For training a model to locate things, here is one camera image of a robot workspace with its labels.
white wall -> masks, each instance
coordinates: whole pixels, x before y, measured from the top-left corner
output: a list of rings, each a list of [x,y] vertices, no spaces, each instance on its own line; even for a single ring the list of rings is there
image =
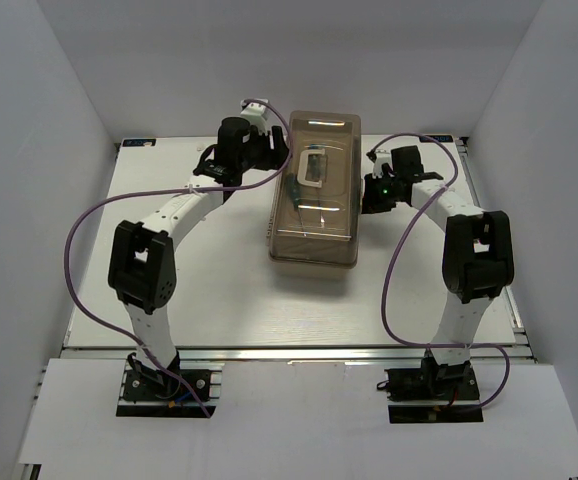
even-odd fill
[[[578,2],[545,1],[470,146],[485,205],[511,217],[531,344],[578,426]]]
[[[247,96],[469,134],[541,1],[39,3],[118,140],[213,135]]]
[[[35,0],[0,0],[0,479],[67,327],[68,227],[112,167],[110,138]]]

clear plastic container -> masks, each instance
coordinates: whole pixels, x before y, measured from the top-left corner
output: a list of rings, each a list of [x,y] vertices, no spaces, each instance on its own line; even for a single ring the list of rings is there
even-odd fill
[[[295,266],[350,269],[358,257],[360,117],[293,112],[290,123],[294,153],[276,188],[270,256]]]

white robotic arm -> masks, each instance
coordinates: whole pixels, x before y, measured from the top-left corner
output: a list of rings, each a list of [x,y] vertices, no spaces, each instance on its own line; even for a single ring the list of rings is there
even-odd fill
[[[233,193],[197,190],[239,186],[247,170],[278,169],[284,163],[288,149],[282,129],[274,126],[267,132],[266,115],[266,107],[250,103],[239,117],[225,118],[218,142],[203,152],[193,171],[190,193],[169,199],[140,222],[123,221],[116,228],[109,286],[125,305],[136,336],[171,371],[178,371],[180,363],[167,315],[167,303],[176,288],[175,251],[185,236]],[[156,390],[159,386],[164,392],[171,390],[170,377],[158,372],[142,348],[130,356],[129,363]]]
[[[445,188],[442,177],[425,172],[418,147],[401,147],[390,154],[370,152],[373,173],[365,176],[362,213],[388,212],[405,202],[422,210],[445,232],[442,275],[447,299],[432,345],[471,345],[482,317],[513,280],[509,219],[504,212],[486,212]],[[418,372],[397,387],[413,396],[427,391],[453,391],[471,375],[468,348],[431,348]]]
[[[194,175],[189,180],[189,187],[192,191],[201,187],[219,186],[210,177]],[[220,191],[177,195],[143,219],[142,228],[154,234],[165,232],[172,239],[175,252],[187,234],[209,213],[223,204],[223,197]],[[170,291],[173,292],[175,284],[168,285],[165,282],[160,288],[161,292],[158,295],[166,295]],[[145,347],[158,361],[163,365],[170,365],[177,359],[176,347],[169,331],[167,305],[156,308],[151,314],[132,303],[124,303],[124,306],[131,318],[134,333],[145,343]],[[156,370],[156,366],[145,355],[143,349],[138,350],[136,360]]]
[[[412,187],[411,206],[420,210],[429,199],[441,188],[441,180],[424,180]],[[470,204],[453,190],[447,190],[426,210],[425,214],[444,232],[447,219],[456,215],[482,218],[484,210]],[[493,298],[483,297],[462,303],[458,295],[447,291],[447,300],[442,312],[442,319],[432,344],[461,343],[471,345],[480,326],[485,311],[491,305]],[[439,365],[462,365],[469,361],[467,348],[435,348],[431,349]]]

purple cable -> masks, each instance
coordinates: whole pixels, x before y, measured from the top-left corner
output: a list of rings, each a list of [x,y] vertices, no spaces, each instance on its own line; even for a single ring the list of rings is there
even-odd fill
[[[248,99],[243,101],[243,107],[249,105],[250,103],[259,103],[260,105],[267,107],[269,110],[271,110],[276,115],[276,117],[278,117],[278,120],[280,120],[280,123],[282,123],[282,126],[285,128],[285,131],[287,132],[287,143],[288,143],[288,147],[289,147],[289,151],[287,152],[287,158],[286,158],[285,162],[282,164],[282,166],[278,170],[276,170],[274,173],[269,175],[267,178],[265,178],[264,180],[261,180],[259,182],[256,182],[256,183],[252,183],[251,185],[241,185],[239,187],[202,187],[202,188],[195,188],[194,192],[198,192],[198,193],[237,192],[240,190],[251,190],[254,188],[258,188],[258,187],[260,187],[266,183],[269,183],[271,180],[273,180],[278,175],[280,175],[282,173],[282,171],[287,167],[287,165],[289,165],[289,161],[291,160],[291,155],[293,153],[293,145],[291,142],[291,135],[289,134],[289,124],[284,119],[284,117],[280,114],[280,112],[278,112],[278,110],[276,110],[271,104],[264,102],[262,100],[256,100],[253,98],[248,98]],[[99,208],[101,208],[105,205],[108,205],[110,203],[117,202],[120,200],[125,200],[127,198],[152,197],[152,196],[156,196],[156,195],[181,195],[181,194],[187,194],[187,193],[189,193],[188,188],[173,188],[173,189],[168,189],[168,190],[150,190],[150,191],[145,191],[145,192],[125,193],[122,195],[116,195],[115,197],[107,198],[107,199],[102,200],[101,202],[98,202],[95,205],[89,207],[87,210],[85,210],[82,213],[82,215],[80,215],[80,217],[78,217],[78,219],[75,221],[75,223],[71,227],[71,230],[69,230],[69,234],[67,235],[67,240],[65,241],[65,249],[64,249],[64,255],[63,255],[63,269],[64,269],[64,274],[65,274],[65,281],[67,283],[67,290],[69,291],[69,295],[71,296],[73,303],[76,305],[76,307],[78,307],[83,314],[85,314],[87,317],[89,317],[91,320],[98,323],[99,325],[102,325],[103,327],[109,328],[110,330],[113,330],[114,332],[121,333],[122,335],[125,335],[125,336],[129,337],[131,340],[133,340],[134,342],[136,342],[136,344],[140,348],[142,348],[142,350],[145,352],[145,355],[147,356],[147,358],[149,358],[149,360],[151,360],[151,362],[156,366],[156,368],[158,370],[162,371],[164,374],[168,375],[169,377],[173,378],[174,380],[176,380],[177,382],[182,384],[191,393],[191,396],[194,398],[194,400],[196,402],[198,402],[198,405],[202,409],[202,412],[206,415],[207,418],[210,418],[211,414],[207,410],[207,407],[205,407],[205,405],[202,403],[202,400],[200,400],[200,397],[193,390],[191,385],[189,385],[189,383],[184,378],[182,378],[180,375],[177,375],[177,374],[167,370],[167,368],[165,366],[163,366],[158,361],[158,359],[149,351],[149,349],[145,346],[145,343],[138,336],[134,335],[133,333],[131,333],[128,330],[125,330],[124,328],[118,327],[117,325],[113,325],[112,323],[109,323],[109,322],[103,320],[102,318],[98,317],[95,313],[93,313],[91,310],[89,310],[80,301],[80,298],[78,298],[78,293],[76,292],[76,289],[73,285],[73,279],[71,278],[71,266],[70,266],[71,245],[72,245],[73,239],[76,235],[76,231],[78,230],[78,228],[80,227],[82,222],[84,222],[85,219],[89,215],[91,215],[93,212],[95,212],[96,210],[98,210]]]
[[[496,350],[498,350],[502,354],[502,356],[505,360],[505,374],[502,378],[502,382],[500,383],[500,386],[498,386],[496,391],[487,400],[480,403],[480,405],[478,406],[478,407],[482,408],[482,407],[489,405],[491,402],[493,402],[500,395],[502,390],[505,388],[505,385],[507,384],[507,380],[509,379],[509,373],[511,370],[511,361],[509,359],[509,355],[507,354],[505,349],[502,348],[502,346],[496,345],[493,343],[474,343],[472,345],[466,345],[464,343],[418,343],[418,342],[410,342],[409,340],[405,340],[404,338],[400,338],[389,327],[389,322],[387,320],[387,295],[389,294],[389,282],[391,281],[391,276],[393,274],[393,270],[394,270],[394,267],[396,265],[396,261],[398,260],[400,252],[402,251],[402,248],[404,247],[405,241],[409,237],[409,234],[413,230],[413,227],[416,225],[416,222],[420,219],[420,217],[422,215],[424,215],[425,211],[433,204],[433,202],[435,202],[438,198],[440,198],[440,196],[443,193],[445,193],[447,191],[447,189],[451,185],[453,185],[455,183],[455,181],[458,179],[458,163],[456,162],[456,159],[454,158],[454,156],[447,149],[447,147],[445,147],[442,143],[437,141],[435,138],[428,137],[426,135],[420,135],[417,133],[396,133],[394,135],[389,135],[388,137],[386,137],[385,139],[380,141],[375,147],[373,147],[370,152],[375,152],[376,149],[378,147],[380,147],[381,145],[383,145],[385,142],[387,142],[393,138],[397,138],[397,137],[418,137],[420,139],[424,139],[424,140],[427,140],[429,142],[432,142],[432,143],[435,143],[436,145],[438,145],[447,154],[447,156],[449,157],[449,160],[451,160],[451,164],[453,166],[453,176],[445,184],[445,186],[443,188],[439,189],[436,193],[434,193],[431,196],[431,198],[429,198],[429,200],[427,200],[427,202],[416,212],[416,214],[413,216],[413,218],[409,222],[409,225],[407,225],[407,228],[405,228],[405,231],[403,232],[402,236],[400,237],[400,240],[398,241],[398,245],[396,246],[396,249],[393,252],[393,255],[391,257],[391,261],[389,262],[389,267],[387,268],[387,273],[385,275],[385,282],[384,282],[383,287],[382,287],[382,297],[381,297],[381,301],[380,301],[380,315],[382,318],[382,326],[384,327],[385,331],[387,332],[387,335],[389,335],[396,342],[398,342],[398,343],[400,343],[406,347],[425,348],[425,349],[427,349],[427,348],[472,348],[472,349],[495,348]]]

